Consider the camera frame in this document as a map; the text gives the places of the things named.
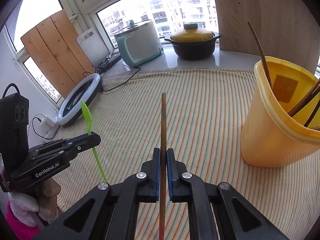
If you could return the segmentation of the pink sleeve forearm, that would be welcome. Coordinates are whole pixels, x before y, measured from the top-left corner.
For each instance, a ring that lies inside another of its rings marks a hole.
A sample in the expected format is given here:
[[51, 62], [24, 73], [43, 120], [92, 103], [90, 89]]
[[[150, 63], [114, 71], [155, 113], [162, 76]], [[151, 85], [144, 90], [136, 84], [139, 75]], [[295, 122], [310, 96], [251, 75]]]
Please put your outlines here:
[[34, 227], [30, 227], [20, 222], [12, 213], [9, 201], [7, 202], [7, 222], [11, 227], [11, 230], [20, 240], [32, 239], [36, 234], [40, 232], [40, 229], [37, 225]]

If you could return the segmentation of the gloved left hand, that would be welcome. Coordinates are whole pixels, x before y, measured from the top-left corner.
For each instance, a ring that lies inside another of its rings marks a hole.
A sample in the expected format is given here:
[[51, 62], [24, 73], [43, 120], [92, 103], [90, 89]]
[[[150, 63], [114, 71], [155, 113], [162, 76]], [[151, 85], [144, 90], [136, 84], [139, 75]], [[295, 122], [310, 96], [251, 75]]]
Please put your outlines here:
[[61, 186], [50, 178], [35, 187], [36, 196], [30, 196], [18, 191], [8, 193], [10, 209], [20, 222], [29, 227], [38, 225], [31, 214], [50, 223], [58, 216], [57, 196], [61, 192]]

